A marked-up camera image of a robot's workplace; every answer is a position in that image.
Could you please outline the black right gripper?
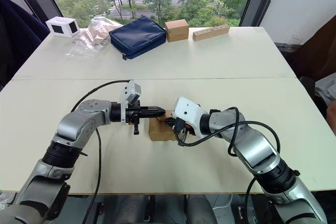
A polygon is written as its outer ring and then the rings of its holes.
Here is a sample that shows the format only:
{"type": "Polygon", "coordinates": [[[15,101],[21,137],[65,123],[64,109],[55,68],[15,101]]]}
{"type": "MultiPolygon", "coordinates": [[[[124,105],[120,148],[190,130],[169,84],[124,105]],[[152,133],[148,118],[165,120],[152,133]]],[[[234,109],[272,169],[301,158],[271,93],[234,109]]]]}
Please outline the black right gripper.
{"type": "Polygon", "coordinates": [[[185,140],[188,134],[194,135],[194,129],[182,119],[166,118],[164,123],[173,128],[179,140],[185,140]]]}

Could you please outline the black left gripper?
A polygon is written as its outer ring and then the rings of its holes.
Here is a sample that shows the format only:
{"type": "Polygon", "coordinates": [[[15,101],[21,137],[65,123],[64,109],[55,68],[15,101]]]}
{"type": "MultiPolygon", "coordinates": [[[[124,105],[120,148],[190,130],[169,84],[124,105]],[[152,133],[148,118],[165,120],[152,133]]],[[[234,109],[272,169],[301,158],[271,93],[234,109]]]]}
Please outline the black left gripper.
{"type": "Polygon", "coordinates": [[[129,103],[125,111],[125,122],[134,125],[134,135],[139,135],[140,111],[141,118],[157,118],[165,115],[163,108],[158,106],[140,106],[140,101],[136,100],[134,104],[129,103]]]}

